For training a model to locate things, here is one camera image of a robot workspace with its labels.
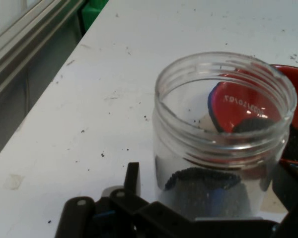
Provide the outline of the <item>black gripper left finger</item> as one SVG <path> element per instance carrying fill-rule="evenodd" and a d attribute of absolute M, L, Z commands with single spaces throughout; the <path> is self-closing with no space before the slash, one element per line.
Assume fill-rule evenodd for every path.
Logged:
<path fill-rule="evenodd" d="M 75 197 L 63 208 L 57 238 L 195 238 L 196 223 L 159 202 L 139 197 L 138 162 L 127 166 L 123 186 L 98 201 Z"/>

